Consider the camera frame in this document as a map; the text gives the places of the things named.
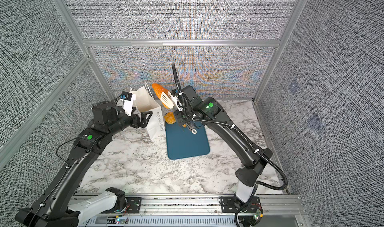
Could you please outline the orange croissant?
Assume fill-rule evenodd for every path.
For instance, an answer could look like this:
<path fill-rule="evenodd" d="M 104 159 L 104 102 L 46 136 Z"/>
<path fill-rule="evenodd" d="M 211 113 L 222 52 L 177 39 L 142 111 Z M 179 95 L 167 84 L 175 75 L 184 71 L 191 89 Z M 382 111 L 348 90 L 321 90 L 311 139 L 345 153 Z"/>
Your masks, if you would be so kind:
<path fill-rule="evenodd" d="M 158 97 L 158 99 L 160 101 L 162 101 L 162 93 L 165 94 L 165 96 L 171 101 L 172 99 L 168 96 L 168 90 L 165 89 L 162 85 L 158 84 L 158 83 L 153 83 L 152 84 L 152 88 L 156 94 L 156 96 Z"/>

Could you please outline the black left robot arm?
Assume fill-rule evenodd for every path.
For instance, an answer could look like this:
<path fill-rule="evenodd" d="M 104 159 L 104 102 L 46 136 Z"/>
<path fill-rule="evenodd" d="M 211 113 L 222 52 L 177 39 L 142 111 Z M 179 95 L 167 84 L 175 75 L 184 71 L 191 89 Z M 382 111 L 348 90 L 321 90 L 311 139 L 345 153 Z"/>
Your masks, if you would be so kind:
<path fill-rule="evenodd" d="M 93 105 L 93 119 L 73 142 L 64 165 L 44 193 L 28 209 L 20 209 L 15 220 L 26 227 L 77 227 L 85 209 L 69 206 L 91 165 L 103 153 L 113 136 L 128 127 L 146 128 L 153 113 L 127 115 L 115 101 Z"/>

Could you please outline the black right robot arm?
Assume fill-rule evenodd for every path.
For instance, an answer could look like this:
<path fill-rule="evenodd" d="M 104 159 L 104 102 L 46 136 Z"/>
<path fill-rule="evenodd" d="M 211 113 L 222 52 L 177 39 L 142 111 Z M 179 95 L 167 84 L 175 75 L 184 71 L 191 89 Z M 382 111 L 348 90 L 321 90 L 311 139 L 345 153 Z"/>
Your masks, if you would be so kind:
<path fill-rule="evenodd" d="M 202 100 L 190 85 L 182 89 L 182 94 L 179 94 L 178 89 L 173 90 L 172 94 L 178 98 L 178 107 L 186 107 L 176 111 L 180 126 L 187 126 L 193 134 L 197 133 L 200 125 L 208 127 L 218 134 L 240 159 L 244 167 L 236 171 L 238 188 L 234 195 L 234 205 L 239 209 L 256 193 L 256 181 L 267 165 L 260 155 L 270 159 L 273 156 L 272 151 L 263 150 L 248 137 L 239 134 L 236 131 L 237 126 L 214 98 Z"/>

